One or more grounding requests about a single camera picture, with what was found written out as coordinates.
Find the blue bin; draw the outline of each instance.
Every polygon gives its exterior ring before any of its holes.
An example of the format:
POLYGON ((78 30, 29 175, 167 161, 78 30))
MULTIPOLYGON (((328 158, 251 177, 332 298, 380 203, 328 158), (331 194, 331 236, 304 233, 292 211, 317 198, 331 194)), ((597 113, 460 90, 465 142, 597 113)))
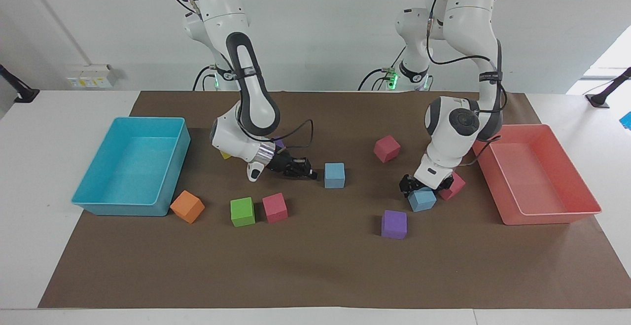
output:
POLYGON ((114 119, 72 203, 96 215, 163 217, 190 142, 183 118, 114 119))

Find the purple cube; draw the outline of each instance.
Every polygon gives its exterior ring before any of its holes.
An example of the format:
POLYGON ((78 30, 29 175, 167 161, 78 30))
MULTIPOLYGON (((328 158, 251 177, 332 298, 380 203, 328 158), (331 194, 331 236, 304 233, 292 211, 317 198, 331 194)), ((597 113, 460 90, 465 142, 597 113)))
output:
POLYGON ((276 146, 280 147, 281 149, 283 149, 283 148, 284 148, 284 143, 282 143, 282 139, 281 139, 281 140, 274 141, 274 143, 276 144, 276 146))
POLYGON ((386 211, 381 218, 381 236, 402 240, 408 233, 408 216, 400 211, 386 211))

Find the electrical outlet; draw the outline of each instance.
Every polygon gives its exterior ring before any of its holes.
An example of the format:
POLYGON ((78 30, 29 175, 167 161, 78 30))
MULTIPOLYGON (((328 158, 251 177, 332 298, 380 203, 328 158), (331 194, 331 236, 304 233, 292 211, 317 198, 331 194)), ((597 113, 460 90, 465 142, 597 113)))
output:
POLYGON ((81 84, 81 72, 77 72, 77 71, 70 72, 66 80, 68 80, 72 88, 85 87, 85 85, 81 84))
POLYGON ((109 65, 70 66, 68 82, 74 88, 113 88, 117 77, 109 65))

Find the red cube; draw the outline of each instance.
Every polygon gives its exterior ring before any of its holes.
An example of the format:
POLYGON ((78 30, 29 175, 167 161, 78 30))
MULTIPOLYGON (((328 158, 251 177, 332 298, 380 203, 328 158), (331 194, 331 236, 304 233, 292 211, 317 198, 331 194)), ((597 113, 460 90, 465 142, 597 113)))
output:
POLYGON ((397 143, 396 140, 390 135, 387 137, 378 140, 375 144, 375 149, 373 152, 383 163, 387 163, 388 161, 396 158, 401 151, 401 145, 397 143))
POLYGON ((458 194, 465 185, 464 179, 456 174, 456 172, 453 172, 452 177, 454 177, 454 183, 451 183, 451 186, 448 189, 438 191, 440 197, 446 201, 458 194))
POLYGON ((287 205, 282 193, 263 198, 263 208, 270 224, 287 218, 287 205))

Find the white wall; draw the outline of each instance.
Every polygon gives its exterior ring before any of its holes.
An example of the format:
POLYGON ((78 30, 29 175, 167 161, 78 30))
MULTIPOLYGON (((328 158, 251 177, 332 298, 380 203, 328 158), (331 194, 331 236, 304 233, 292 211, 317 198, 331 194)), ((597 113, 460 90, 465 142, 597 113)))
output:
MULTIPOLYGON (((83 64, 73 40, 91 62, 118 70, 119 89, 190 89, 211 60, 202 44, 183 33, 185 13, 174 0, 44 1, 50 8, 38 0, 1 0, 0 11, 0 62, 11 61, 16 75, 41 88, 65 86, 63 66, 83 64), (16 37, 31 49, 7 53, 5 42, 16 37), (37 71, 26 69, 34 65, 37 71), (43 75, 52 80, 42 82, 43 75)), ((356 89, 368 71, 389 65, 403 46, 394 30, 397 12, 424 5, 423 0, 243 1, 270 90, 356 89)), ((629 2, 498 0, 493 26, 503 44, 505 87, 565 93, 631 25, 625 14, 629 2)), ((457 55, 443 42, 435 51, 439 59, 457 55)), ((472 62, 432 67, 432 73, 435 90, 477 87, 472 62)))
POLYGON ((0 78, 0 119, 9 111, 15 97, 16 94, 13 87, 6 80, 0 78))

